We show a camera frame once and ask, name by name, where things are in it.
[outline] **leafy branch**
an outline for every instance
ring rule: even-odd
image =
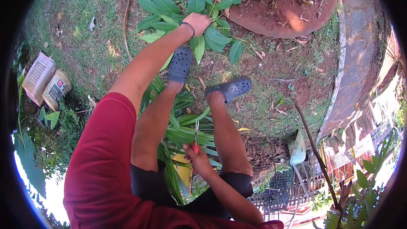
[[[243,51],[242,42],[247,42],[237,38],[230,33],[230,25],[221,19],[220,10],[227,9],[232,5],[238,5],[241,0],[220,0],[214,3],[213,0],[188,0],[188,13],[181,15],[180,9],[172,0],[137,0],[139,5],[152,15],[141,20],[137,24],[136,32],[142,29],[154,28],[155,32],[139,37],[139,39],[152,43],[161,36],[179,27],[179,23],[190,13],[201,13],[212,17],[211,25],[205,30],[203,35],[190,39],[191,48],[195,54],[197,63],[201,59],[206,49],[216,52],[223,52],[226,45],[231,45],[229,51],[230,63],[234,64],[240,58]],[[172,58],[168,58],[161,70],[164,70]]]

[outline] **foot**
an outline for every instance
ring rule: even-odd
[[[205,96],[206,99],[209,98],[218,98],[218,99],[224,99],[225,103],[230,103],[232,98],[235,98],[241,94],[246,93],[252,88],[252,79],[247,76],[240,76],[236,77],[233,79],[228,80],[225,83],[216,85],[216,86],[211,86],[207,87],[205,89]]]
[[[186,84],[186,76],[192,63],[192,50],[185,46],[180,46],[168,64],[167,78],[173,82],[182,83],[182,88]]]

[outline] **dry twig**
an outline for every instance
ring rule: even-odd
[[[127,39],[126,39],[126,27],[127,27],[127,12],[129,11],[130,0],[127,1],[126,12],[125,12],[125,19],[123,21],[123,39],[125,42],[125,48],[127,55],[129,56],[129,60],[132,61],[132,57],[130,56],[129,47],[127,46]]]

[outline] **plastic container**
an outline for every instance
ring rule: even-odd
[[[53,59],[40,52],[24,78],[22,86],[27,96],[38,106],[43,103],[42,93],[56,69]]]
[[[72,89],[71,81],[67,74],[58,69],[42,94],[42,98],[54,111],[59,110],[59,100]]]

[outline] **long narrow leaf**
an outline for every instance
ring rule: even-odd
[[[209,108],[209,106],[208,106],[208,107],[206,107],[206,110],[205,110],[201,115],[199,115],[199,116],[196,117],[195,119],[192,119],[192,120],[189,120],[189,121],[187,121],[187,122],[185,122],[185,123],[180,124],[180,126],[190,125],[190,124],[192,124],[192,123],[195,123],[195,121],[202,120],[202,119],[209,113],[209,111],[210,111],[210,108]]]

